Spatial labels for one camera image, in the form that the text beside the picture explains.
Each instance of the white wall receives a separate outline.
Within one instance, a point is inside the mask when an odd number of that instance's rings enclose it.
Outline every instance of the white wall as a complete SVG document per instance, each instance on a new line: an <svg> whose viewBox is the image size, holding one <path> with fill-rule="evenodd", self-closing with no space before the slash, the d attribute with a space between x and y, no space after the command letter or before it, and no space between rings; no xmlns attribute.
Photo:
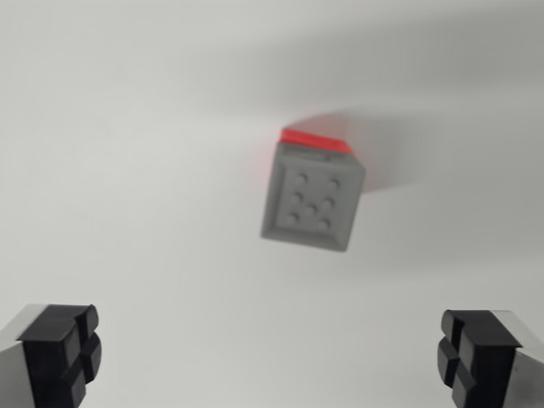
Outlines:
<svg viewBox="0 0 544 408"><path fill-rule="evenodd" d="M544 338L544 7L315 3L0 0L0 322L94 303L86 407L445 408L444 309ZM345 254L258 238L294 122L368 167Z"/></svg>

